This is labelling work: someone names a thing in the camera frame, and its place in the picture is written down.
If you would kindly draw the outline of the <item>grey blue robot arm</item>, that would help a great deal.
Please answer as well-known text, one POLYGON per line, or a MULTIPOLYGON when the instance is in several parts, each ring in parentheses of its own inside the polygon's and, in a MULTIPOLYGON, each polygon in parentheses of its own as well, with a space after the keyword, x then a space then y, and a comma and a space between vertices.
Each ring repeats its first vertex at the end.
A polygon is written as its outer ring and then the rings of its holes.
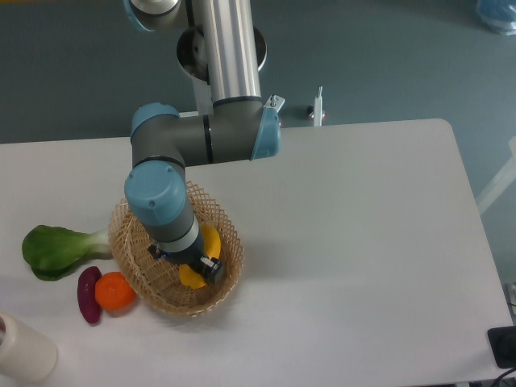
POLYGON ((171 106, 141 106, 131 124, 132 169, 124 193, 151 238, 156 259, 185 264, 211 284, 223 263, 203 250, 203 238, 187 197, 189 166, 275 156, 281 146, 277 111, 261 97, 252 8, 247 1, 200 5, 210 114, 182 118, 171 106))

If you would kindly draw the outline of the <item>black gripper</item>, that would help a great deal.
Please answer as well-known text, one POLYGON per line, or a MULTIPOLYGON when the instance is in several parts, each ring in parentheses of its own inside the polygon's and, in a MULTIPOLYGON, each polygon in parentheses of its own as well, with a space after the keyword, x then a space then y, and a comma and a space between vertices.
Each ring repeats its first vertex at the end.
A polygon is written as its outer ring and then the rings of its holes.
POLYGON ((212 285, 223 277, 223 262, 205 256, 204 239, 200 232, 196 237, 184 237, 173 242, 153 242, 148 252, 155 260, 167 260, 171 264, 188 264, 202 279, 212 285))

